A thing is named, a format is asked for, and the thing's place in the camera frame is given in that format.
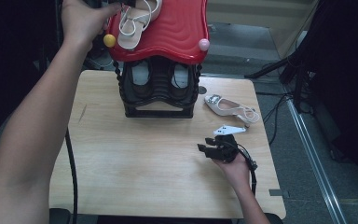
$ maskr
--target hand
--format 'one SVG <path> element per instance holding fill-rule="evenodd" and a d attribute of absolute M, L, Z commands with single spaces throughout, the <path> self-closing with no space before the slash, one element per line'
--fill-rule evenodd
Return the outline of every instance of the hand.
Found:
<path fill-rule="evenodd" d="M 229 184 L 237 189 L 250 189 L 249 186 L 249 167 L 246 159 L 238 153 L 234 161 L 227 163 L 223 161 L 213 160 L 226 175 Z"/>
<path fill-rule="evenodd" d="M 63 0 L 62 29 L 64 44 L 91 50 L 92 40 L 107 28 L 106 20 L 121 10 L 120 3 L 90 8 L 82 0 Z"/>

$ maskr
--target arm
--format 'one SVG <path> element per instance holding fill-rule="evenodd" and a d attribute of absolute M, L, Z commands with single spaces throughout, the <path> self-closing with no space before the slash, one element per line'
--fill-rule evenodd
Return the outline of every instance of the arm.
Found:
<path fill-rule="evenodd" d="M 223 170 L 229 184 L 234 188 L 241 204 L 245 223 L 269 223 L 249 185 L 249 168 L 245 158 L 238 154 L 231 163 L 213 161 Z"/>
<path fill-rule="evenodd" d="M 0 140 L 0 223 L 48 223 L 54 163 L 92 39 L 117 5 L 91 9 L 64 0 L 64 41 L 46 73 L 15 110 Z"/>

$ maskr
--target shoe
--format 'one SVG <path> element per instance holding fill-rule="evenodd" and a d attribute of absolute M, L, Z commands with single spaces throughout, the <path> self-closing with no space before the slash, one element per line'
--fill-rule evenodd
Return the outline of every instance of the shoe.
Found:
<path fill-rule="evenodd" d="M 169 95 L 174 100 L 183 100 L 187 97 L 191 67 L 184 63 L 172 62 L 168 69 Z"/>
<path fill-rule="evenodd" d="M 127 7 L 118 26 L 118 44 L 123 49 L 134 50 L 142 32 L 161 11 L 162 0 L 136 0 L 135 7 Z"/>
<path fill-rule="evenodd" d="M 220 95 L 214 94 L 205 96 L 205 103 L 217 115 L 236 116 L 245 123 L 245 127 L 247 128 L 260 119 L 260 116 L 255 112 L 254 108 L 234 103 L 228 99 L 222 98 Z"/>
<path fill-rule="evenodd" d="M 126 63 L 127 72 L 134 94 L 142 99 L 150 97 L 153 93 L 153 87 L 150 80 L 152 66 L 150 61 L 140 60 Z"/>

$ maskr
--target light wood tabletop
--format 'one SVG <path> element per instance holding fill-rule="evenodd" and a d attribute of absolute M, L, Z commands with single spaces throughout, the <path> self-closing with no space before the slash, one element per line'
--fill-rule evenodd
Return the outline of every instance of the light wood tabletop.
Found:
<path fill-rule="evenodd" d="M 206 94 L 220 94 L 260 111 L 250 80 L 201 77 Z M 205 103 L 193 119 L 127 118 L 116 74 L 85 71 L 69 122 L 78 179 L 78 213 L 142 217 L 241 218 L 241 208 L 221 170 L 197 144 L 222 125 L 241 127 Z M 156 102 L 153 108 L 170 107 Z M 256 198 L 266 213 L 286 215 L 263 121 L 234 134 L 257 162 Z M 73 210 L 73 185 L 66 145 L 56 161 L 50 207 Z"/>

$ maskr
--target person's right arm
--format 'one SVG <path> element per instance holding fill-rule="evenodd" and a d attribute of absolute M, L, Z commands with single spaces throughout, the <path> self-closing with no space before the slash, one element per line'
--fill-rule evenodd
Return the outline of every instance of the person's right arm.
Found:
<path fill-rule="evenodd" d="M 235 160 L 231 163 L 216 160 L 213 161 L 222 169 L 229 184 L 234 188 L 241 204 L 245 223 L 269 223 L 269 220 L 258 204 L 249 185 L 249 168 L 245 158 L 241 154 L 238 154 Z"/>

